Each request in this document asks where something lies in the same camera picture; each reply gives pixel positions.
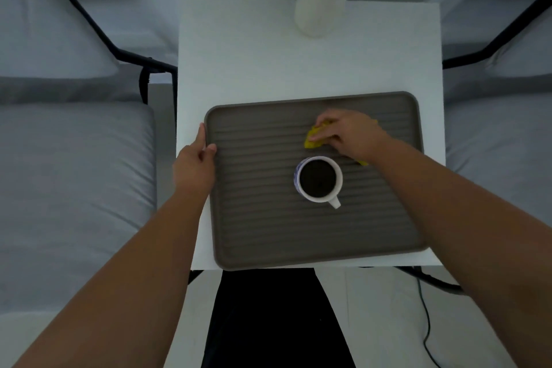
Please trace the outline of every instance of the floor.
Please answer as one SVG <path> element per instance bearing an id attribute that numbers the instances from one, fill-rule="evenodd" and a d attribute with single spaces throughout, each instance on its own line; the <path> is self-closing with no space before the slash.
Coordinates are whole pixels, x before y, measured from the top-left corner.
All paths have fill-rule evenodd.
<path id="1" fill-rule="evenodd" d="M 172 193 L 175 124 L 169 85 L 150 85 L 157 126 L 158 201 Z M 443 267 L 424 271 L 454 282 Z M 188 288 L 167 368 L 199 367 L 221 271 L 205 271 Z M 356 365 L 432 367 L 422 339 L 427 330 L 415 279 L 395 268 L 316 270 Z M 514 367 L 485 317 L 467 297 L 424 285 L 431 315 L 428 347 L 443 367 Z M 0 317 L 0 368 L 10 367 L 54 313 Z"/>

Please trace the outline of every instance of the tray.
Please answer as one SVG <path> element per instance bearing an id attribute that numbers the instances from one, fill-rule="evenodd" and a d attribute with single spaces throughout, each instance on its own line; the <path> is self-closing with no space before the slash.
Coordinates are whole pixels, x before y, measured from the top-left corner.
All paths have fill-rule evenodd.
<path id="1" fill-rule="evenodd" d="M 368 113 L 390 135 L 423 151 L 418 103 L 405 92 L 212 108 L 205 124 L 208 143 L 218 146 L 210 197 L 215 260 L 221 268 L 281 267 L 427 247 L 374 168 L 330 146 L 303 148 L 308 130 L 328 107 Z M 337 210 L 295 190 L 295 167 L 314 155 L 333 158 L 343 171 Z"/>

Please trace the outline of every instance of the coffee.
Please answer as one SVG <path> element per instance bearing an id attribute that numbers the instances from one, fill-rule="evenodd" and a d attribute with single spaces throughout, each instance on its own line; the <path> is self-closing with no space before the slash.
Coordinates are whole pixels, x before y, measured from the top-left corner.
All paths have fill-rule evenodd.
<path id="1" fill-rule="evenodd" d="M 312 160 L 301 169 L 299 183 L 307 195 L 322 198 L 334 190 L 336 171 L 324 160 Z"/>

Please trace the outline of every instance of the forearm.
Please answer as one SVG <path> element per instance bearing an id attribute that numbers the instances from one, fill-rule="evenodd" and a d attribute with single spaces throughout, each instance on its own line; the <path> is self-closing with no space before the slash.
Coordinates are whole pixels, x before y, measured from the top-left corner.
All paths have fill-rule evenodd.
<path id="1" fill-rule="evenodd" d="M 402 141 L 386 142 L 372 163 L 517 361 L 528 363 L 529 346 L 542 358 L 552 329 L 550 228 Z"/>
<path id="2" fill-rule="evenodd" d="M 16 364 L 163 366 L 205 197 L 179 192 L 73 297 Z"/>

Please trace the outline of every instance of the black pants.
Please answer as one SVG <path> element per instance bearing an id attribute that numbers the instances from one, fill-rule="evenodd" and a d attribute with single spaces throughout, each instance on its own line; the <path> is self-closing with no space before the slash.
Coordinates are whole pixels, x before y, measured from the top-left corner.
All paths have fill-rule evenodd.
<path id="1" fill-rule="evenodd" d="M 224 272 L 202 368 L 354 368 L 314 269 Z"/>

